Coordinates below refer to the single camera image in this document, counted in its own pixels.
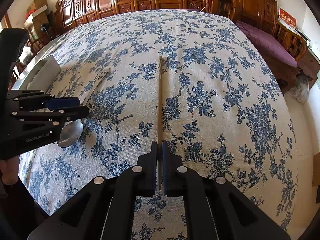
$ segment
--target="cardboard box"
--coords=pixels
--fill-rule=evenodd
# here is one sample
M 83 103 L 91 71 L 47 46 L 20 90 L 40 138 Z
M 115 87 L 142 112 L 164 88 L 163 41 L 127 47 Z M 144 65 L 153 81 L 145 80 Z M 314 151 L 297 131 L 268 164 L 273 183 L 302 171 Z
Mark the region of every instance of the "cardboard box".
M 313 180 L 312 185 L 320 185 L 320 153 L 313 155 Z
M 48 6 L 47 0 L 34 0 L 27 9 L 27 13 Z
M 24 27 L 29 31 L 31 41 L 42 37 L 44 34 L 41 31 L 41 25 L 44 23 L 49 23 L 45 13 L 46 9 L 47 6 L 43 6 L 39 10 L 36 10 L 34 13 L 30 14 L 28 19 L 24 23 Z

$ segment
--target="red object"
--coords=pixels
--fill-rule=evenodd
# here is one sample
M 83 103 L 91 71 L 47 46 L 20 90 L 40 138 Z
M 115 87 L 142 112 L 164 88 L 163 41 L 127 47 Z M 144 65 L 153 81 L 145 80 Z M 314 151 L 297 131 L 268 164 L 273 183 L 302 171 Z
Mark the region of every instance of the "red object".
M 279 11 L 279 18 L 280 20 L 283 20 L 287 25 L 291 26 L 294 30 L 296 29 L 297 20 L 281 8 Z
M 26 19 L 28 19 L 29 18 L 29 16 L 32 14 L 32 13 L 34 13 L 36 10 L 32 10 L 32 11 L 30 11 L 30 12 L 28 12 L 27 13 L 27 17 L 26 17 Z

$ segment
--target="human hand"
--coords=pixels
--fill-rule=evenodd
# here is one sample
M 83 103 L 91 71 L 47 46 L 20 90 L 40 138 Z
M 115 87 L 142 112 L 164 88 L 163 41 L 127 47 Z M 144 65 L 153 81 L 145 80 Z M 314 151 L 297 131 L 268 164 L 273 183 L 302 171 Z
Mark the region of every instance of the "human hand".
M 2 183 L 5 185 L 13 185 L 18 181 L 19 173 L 19 156 L 15 156 L 10 160 L 0 160 L 0 172 L 2 173 Z

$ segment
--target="red sign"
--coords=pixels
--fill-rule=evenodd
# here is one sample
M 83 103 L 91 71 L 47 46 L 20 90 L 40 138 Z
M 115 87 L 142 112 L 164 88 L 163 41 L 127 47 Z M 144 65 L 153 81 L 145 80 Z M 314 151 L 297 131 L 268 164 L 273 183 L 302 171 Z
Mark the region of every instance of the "red sign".
M 297 20 L 281 8 L 279 11 L 279 19 L 284 21 L 287 25 L 289 25 L 294 30 L 296 29 Z

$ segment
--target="spoon handle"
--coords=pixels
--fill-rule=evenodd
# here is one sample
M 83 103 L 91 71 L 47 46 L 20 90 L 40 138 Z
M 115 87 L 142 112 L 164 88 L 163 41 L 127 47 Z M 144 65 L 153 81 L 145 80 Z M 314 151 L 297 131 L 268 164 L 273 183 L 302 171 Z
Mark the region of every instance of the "spoon handle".
M 89 98 L 91 97 L 92 93 L 94 92 L 94 90 L 96 89 L 96 87 L 100 84 L 101 80 L 103 79 L 103 77 L 109 72 L 110 68 L 109 67 L 105 67 L 104 69 L 102 69 L 99 74 L 96 76 L 94 82 L 93 82 L 93 86 L 90 89 L 88 95 L 86 96 L 86 98 L 84 99 L 84 101 L 82 102 L 82 105 L 85 106 L 89 100 Z

